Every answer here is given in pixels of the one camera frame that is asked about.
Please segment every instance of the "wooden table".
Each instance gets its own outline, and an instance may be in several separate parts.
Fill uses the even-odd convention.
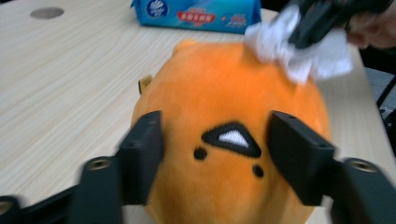
[[[0,195],[37,203],[76,184],[84,161],[113,155],[139,97],[137,81],[156,74],[184,38],[241,41],[242,35],[142,27],[130,0],[17,0],[0,6]],[[60,7],[51,20],[35,9]],[[268,20],[275,15],[264,11]],[[391,154],[356,49],[355,70],[320,83],[338,158],[383,168],[396,183]],[[309,223],[326,223],[329,200]],[[130,223],[151,223],[139,206]]]

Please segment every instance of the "blue plastic packaging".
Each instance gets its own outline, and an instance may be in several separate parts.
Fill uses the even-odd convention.
[[[142,25],[243,34],[262,20],[258,0],[134,0]]]

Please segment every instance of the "orange plush fabric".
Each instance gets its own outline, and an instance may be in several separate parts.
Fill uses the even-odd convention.
[[[305,223],[313,208],[300,204],[272,164],[267,122],[272,110],[286,112],[329,138],[315,83],[291,83],[243,43],[186,40],[141,95],[133,124],[156,110],[164,154],[147,210],[157,223]],[[210,140],[215,132],[228,132],[224,146]]]

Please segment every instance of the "crumpled white cloth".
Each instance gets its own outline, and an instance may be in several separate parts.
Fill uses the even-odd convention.
[[[288,42],[300,18],[299,8],[290,6],[273,21],[250,25],[245,31],[245,44],[260,62],[279,62],[296,83],[305,83],[309,76],[322,80],[350,73],[353,64],[344,30],[332,29],[307,49],[297,49]]]

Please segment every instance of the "gray circular hole cover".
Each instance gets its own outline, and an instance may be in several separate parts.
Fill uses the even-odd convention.
[[[64,14],[64,10],[59,7],[42,7],[30,13],[30,16],[36,19],[52,19]]]

